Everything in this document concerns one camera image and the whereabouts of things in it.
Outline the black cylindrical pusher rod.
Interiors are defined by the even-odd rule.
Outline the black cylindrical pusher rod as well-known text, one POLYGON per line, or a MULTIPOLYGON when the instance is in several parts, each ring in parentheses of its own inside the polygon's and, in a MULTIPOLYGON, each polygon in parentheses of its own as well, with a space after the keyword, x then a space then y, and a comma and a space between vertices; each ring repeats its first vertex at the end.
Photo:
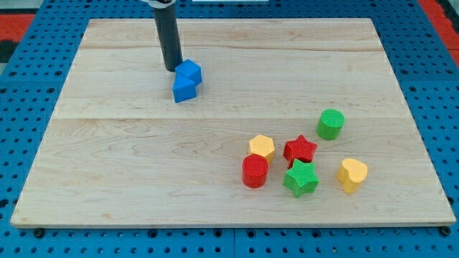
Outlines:
POLYGON ((168 71, 174 72, 175 68, 183 62, 175 1, 153 1, 153 14, 165 67, 168 71))

